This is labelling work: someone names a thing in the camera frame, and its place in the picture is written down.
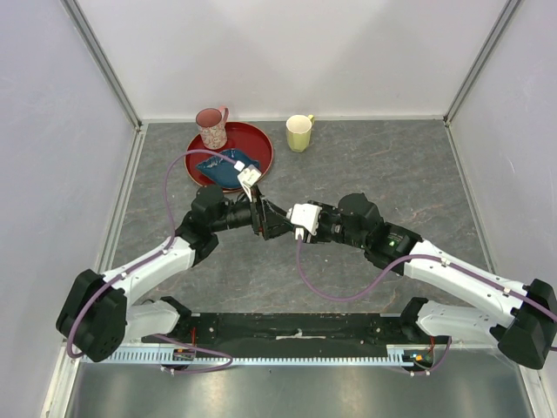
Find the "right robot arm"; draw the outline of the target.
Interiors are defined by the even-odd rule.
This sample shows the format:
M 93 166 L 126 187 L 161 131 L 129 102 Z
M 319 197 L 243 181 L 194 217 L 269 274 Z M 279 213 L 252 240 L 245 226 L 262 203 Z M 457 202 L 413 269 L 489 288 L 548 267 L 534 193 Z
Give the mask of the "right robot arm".
M 466 263 L 402 226 L 386 222 L 363 193 L 337 206 L 318 202 L 294 210 L 301 218 L 298 243 L 334 242 L 363 250 L 380 269 L 359 299 L 390 272 L 420 280 L 467 303 L 449 307 L 414 298 L 399 320 L 400 336 L 419 342 L 427 335 L 495 345 L 509 360 L 534 370 L 545 365 L 556 336 L 556 295 L 548 283 L 504 278 Z

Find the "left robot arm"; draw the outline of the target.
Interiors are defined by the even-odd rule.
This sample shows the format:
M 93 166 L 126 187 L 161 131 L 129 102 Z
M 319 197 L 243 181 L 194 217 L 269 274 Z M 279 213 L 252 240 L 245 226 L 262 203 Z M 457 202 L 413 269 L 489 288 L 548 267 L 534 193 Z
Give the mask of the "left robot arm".
M 205 260 L 217 247 L 217 234 L 249 226 L 263 239 L 292 231 L 290 213 L 274 205 L 257 187 L 248 197 L 228 199 L 216 185 L 198 189 L 175 233 L 148 253 L 103 273 L 90 269 L 74 280 L 56 320 L 56 329 L 95 362 L 104 361 L 128 340 L 163 334 L 181 342 L 191 332 L 186 309 L 165 297 L 152 307 L 138 300 L 171 276 Z

